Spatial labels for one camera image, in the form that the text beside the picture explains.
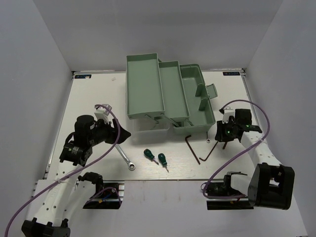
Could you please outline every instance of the screwdriver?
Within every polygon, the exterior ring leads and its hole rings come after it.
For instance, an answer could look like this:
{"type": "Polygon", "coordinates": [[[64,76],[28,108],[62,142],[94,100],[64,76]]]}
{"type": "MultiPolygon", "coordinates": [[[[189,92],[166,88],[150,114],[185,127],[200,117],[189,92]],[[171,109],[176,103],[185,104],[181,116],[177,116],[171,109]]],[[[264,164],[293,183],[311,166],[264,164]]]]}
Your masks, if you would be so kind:
{"type": "Polygon", "coordinates": [[[151,161],[154,161],[157,165],[159,165],[159,163],[155,160],[155,156],[149,149],[144,150],[144,155],[146,158],[150,159],[151,161]]]}
{"type": "Polygon", "coordinates": [[[167,168],[166,157],[164,156],[164,154],[163,154],[163,153],[160,153],[160,154],[158,155],[158,159],[159,159],[159,161],[161,162],[162,166],[165,167],[166,170],[167,170],[168,173],[169,173],[169,170],[168,170],[168,168],[167,168]]]}

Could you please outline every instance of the black label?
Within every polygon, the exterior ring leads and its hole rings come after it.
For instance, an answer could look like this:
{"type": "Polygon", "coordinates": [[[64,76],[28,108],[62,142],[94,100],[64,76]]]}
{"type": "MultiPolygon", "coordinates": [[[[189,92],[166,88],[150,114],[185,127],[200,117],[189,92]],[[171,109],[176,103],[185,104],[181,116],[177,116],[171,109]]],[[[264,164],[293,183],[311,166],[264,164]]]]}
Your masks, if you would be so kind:
{"type": "Polygon", "coordinates": [[[224,76],[240,76],[239,72],[223,72],[224,76]]]}
{"type": "Polygon", "coordinates": [[[75,75],[75,79],[83,79],[83,78],[91,78],[91,74],[90,75],[75,75]]]}

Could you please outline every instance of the green tray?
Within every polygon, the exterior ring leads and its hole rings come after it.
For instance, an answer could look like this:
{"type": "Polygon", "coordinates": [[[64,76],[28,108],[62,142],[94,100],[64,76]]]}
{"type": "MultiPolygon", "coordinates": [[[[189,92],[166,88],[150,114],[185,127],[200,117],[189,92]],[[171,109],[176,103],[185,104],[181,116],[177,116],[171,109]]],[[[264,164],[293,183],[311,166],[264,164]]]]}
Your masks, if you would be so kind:
{"type": "Polygon", "coordinates": [[[158,55],[127,56],[127,115],[129,119],[164,114],[158,55]]]}
{"type": "Polygon", "coordinates": [[[159,63],[165,116],[175,122],[190,117],[178,61],[159,63]]]}
{"type": "Polygon", "coordinates": [[[217,96],[214,85],[205,86],[204,78],[198,64],[180,65],[182,82],[190,112],[190,122],[173,126],[176,134],[192,134],[207,132],[216,122],[210,98],[217,96]]]}

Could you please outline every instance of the white wall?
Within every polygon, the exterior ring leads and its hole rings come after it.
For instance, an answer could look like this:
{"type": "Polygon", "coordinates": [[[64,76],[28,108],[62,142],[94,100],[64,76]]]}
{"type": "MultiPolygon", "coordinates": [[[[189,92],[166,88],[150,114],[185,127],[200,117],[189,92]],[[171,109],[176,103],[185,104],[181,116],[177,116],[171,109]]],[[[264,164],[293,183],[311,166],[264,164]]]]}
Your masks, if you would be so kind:
{"type": "Polygon", "coordinates": [[[269,146],[295,170],[294,194],[311,237],[316,236],[315,12],[314,0],[285,0],[247,70],[250,95],[271,119],[269,146]]]}
{"type": "Polygon", "coordinates": [[[34,0],[73,71],[125,70],[126,55],[246,67],[282,0],[34,0]]]}
{"type": "Polygon", "coordinates": [[[43,177],[71,77],[32,0],[0,1],[0,235],[43,177]]]}

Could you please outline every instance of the silver wrench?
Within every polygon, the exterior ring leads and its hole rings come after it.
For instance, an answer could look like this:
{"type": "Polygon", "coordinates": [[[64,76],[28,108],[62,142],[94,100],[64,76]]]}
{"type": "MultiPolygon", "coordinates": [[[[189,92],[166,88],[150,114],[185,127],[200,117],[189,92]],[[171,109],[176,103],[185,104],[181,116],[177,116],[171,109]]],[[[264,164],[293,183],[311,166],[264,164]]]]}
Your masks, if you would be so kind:
{"type": "Polygon", "coordinates": [[[129,158],[127,157],[125,152],[122,150],[122,148],[119,146],[119,144],[116,144],[115,148],[120,153],[120,155],[123,157],[124,161],[127,163],[128,169],[133,171],[136,168],[136,166],[132,162],[130,162],[129,158]]]}

